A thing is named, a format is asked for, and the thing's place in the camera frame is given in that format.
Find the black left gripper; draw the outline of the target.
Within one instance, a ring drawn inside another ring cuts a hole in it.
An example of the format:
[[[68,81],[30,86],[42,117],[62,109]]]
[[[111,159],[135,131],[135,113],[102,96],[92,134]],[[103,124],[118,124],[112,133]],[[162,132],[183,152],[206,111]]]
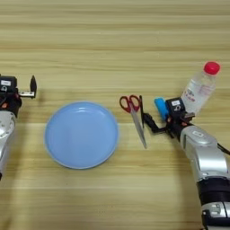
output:
[[[0,93],[0,111],[10,111],[17,117],[19,109],[22,107],[22,98],[33,99],[36,97],[37,82],[34,75],[31,77],[30,88],[30,92]]]

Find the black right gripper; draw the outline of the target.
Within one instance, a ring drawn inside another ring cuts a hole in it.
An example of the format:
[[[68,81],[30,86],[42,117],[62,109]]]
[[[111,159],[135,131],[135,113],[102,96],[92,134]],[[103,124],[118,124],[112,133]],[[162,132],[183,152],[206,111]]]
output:
[[[181,132],[191,126],[191,121],[195,117],[195,114],[183,112],[181,115],[170,115],[166,120],[166,125],[163,128],[158,128],[149,113],[143,114],[143,121],[155,134],[166,133],[171,138],[181,138]]]

